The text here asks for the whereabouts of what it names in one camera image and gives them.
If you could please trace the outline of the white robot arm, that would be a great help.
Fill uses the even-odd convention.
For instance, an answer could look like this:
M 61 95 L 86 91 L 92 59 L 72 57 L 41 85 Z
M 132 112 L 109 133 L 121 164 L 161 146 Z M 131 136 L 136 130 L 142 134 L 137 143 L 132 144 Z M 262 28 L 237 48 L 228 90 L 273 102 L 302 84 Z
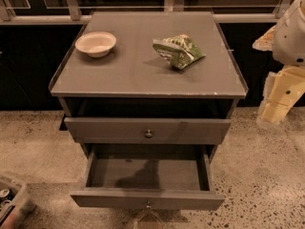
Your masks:
M 272 52 L 274 60 L 284 65 L 271 73 L 273 85 L 264 97 L 261 114 L 268 122 L 280 122 L 305 93 L 305 0 L 294 0 L 276 25 L 254 41 L 253 48 Z

